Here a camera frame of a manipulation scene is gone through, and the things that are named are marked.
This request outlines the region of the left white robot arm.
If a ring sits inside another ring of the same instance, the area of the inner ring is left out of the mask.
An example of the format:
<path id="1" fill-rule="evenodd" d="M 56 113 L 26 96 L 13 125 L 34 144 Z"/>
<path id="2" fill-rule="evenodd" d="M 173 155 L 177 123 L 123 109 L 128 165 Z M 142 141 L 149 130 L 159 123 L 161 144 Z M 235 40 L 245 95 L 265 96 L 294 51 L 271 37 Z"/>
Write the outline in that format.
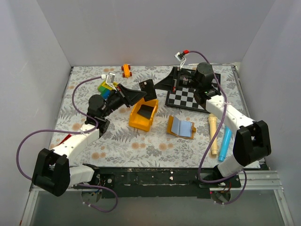
<path id="1" fill-rule="evenodd" d="M 118 84 L 107 99 L 99 94 L 91 96 L 87 119 L 79 133 L 52 150 L 44 148 L 39 152 L 32 176 L 33 184 L 55 196 L 62 195 L 68 187 L 80 183 L 96 188 L 100 183 L 99 168 L 87 163 L 71 167 L 70 162 L 107 131 L 110 124 L 107 116 L 122 105 L 135 105 L 146 95 L 144 91 L 128 89 Z"/>

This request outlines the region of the dark credit card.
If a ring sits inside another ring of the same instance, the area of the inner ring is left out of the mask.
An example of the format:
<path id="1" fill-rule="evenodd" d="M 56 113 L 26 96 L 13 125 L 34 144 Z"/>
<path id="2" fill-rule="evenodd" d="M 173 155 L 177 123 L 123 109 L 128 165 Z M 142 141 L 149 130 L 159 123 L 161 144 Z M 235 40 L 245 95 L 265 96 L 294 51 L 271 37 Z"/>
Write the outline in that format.
<path id="1" fill-rule="evenodd" d="M 144 101 L 151 101 L 157 98 L 152 79 L 139 82 L 139 86 L 141 91 L 146 92 L 146 96 L 144 96 Z"/>
<path id="2" fill-rule="evenodd" d="M 154 107 L 152 107 L 152 106 L 141 105 L 141 107 L 138 110 L 137 114 L 149 120 L 151 118 L 153 109 L 154 109 Z"/>

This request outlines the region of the tan leather card holder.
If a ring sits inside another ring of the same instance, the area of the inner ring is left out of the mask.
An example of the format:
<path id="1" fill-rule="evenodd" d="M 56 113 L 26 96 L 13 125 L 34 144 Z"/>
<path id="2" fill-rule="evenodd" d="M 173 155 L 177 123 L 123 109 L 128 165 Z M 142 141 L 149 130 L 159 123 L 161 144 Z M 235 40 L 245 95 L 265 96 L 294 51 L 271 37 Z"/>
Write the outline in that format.
<path id="1" fill-rule="evenodd" d="M 167 134 L 184 139 L 193 139 L 196 133 L 194 123 L 190 121 L 179 120 L 174 116 L 169 116 L 167 123 Z"/>

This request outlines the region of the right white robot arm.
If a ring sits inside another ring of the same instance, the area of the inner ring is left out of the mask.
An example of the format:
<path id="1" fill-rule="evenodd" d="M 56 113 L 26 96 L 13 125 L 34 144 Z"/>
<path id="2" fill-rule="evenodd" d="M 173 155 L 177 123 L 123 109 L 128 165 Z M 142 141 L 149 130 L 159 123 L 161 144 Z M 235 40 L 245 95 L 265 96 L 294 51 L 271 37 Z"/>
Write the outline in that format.
<path id="1" fill-rule="evenodd" d="M 230 177 L 241 169 L 271 154 L 267 123 L 243 115 L 226 100 L 211 64 L 202 62 L 194 72 L 174 67 L 154 88 L 166 91 L 194 89 L 196 102 L 216 116 L 235 136 L 233 154 L 214 167 L 209 183 L 218 187 L 226 186 Z"/>

